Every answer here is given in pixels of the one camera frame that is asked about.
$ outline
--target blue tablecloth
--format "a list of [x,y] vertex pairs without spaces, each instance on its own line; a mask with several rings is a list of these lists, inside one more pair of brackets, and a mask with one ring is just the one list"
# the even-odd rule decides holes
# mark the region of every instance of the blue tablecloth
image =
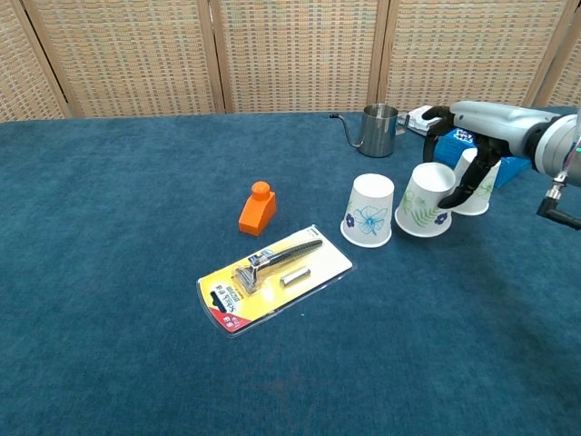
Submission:
[[[581,236],[536,215],[547,176],[438,238],[340,235],[353,179],[398,203],[422,139],[370,159],[327,114],[0,125],[0,434],[578,434]],[[254,238],[257,180],[278,212]],[[313,223],[357,270],[226,338],[196,280]]]

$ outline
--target paper cup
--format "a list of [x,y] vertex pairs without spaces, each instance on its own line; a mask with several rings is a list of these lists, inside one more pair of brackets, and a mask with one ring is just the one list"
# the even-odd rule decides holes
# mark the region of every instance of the paper cup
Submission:
[[377,248],[391,237],[393,182],[380,174],[363,174],[355,179],[341,233],[359,247]]
[[452,211],[439,209],[438,203],[455,186],[456,176],[446,165],[418,165],[395,212],[396,223],[404,232],[420,238],[443,234],[452,224]]
[[[456,174],[456,186],[460,184],[462,174],[466,172],[468,166],[476,157],[477,152],[478,150],[476,148],[468,148],[462,152],[462,155],[456,164],[456,168],[454,169],[454,173]],[[497,179],[499,169],[500,161],[498,161],[496,165],[490,168],[487,176],[484,178],[482,183],[480,183],[480,186],[476,189],[476,191],[474,191],[472,195],[470,195],[470,197],[465,202],[463,202],[463,204],[455,207],[453,211],[461,215],[470,216],[481,215],[482,213],[486,212],[490,206],[490,195],[494,189],[494,182]]]

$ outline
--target blue flower print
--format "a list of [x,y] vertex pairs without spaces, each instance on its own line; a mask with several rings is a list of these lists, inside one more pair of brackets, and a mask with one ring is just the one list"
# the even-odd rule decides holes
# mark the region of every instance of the blue flower print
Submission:
[[436,223],[437,225],[442,225],[446,219],[448,218],[448,213],[441,213],[440,215],[438,215],[438,218],[436,218],[434,220],[434,223]]
[[355,222],[359,225],[359,229],[365,234],[373,233],[376,236],[376,231],[381,230],[383,227],[387,214],[387,209],[378,210],[373,206],[365,206],[363,209],[356,209],[353,213]]
[[348,227],[353,227],[355,225],[355,220],[353,219],[353,216],[351,216],[350,213],[348,213],[347,216],[345,217],[345,223],[347,223]]

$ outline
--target razor package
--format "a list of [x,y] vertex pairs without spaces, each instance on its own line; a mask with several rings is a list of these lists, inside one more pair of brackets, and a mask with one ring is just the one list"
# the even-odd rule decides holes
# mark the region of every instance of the razor package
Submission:
[[202,277],[198,294],[210,319],[233,336],[270,319],[352,267],[312,225]]

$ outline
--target orange object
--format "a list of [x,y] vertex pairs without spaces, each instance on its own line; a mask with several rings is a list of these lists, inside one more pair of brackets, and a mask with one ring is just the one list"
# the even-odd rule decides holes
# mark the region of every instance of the orange object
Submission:
[[252,186],[252,194],[246,201],[238,226],[241,232],[258,236],[276,212],[276,196],[266,182]]

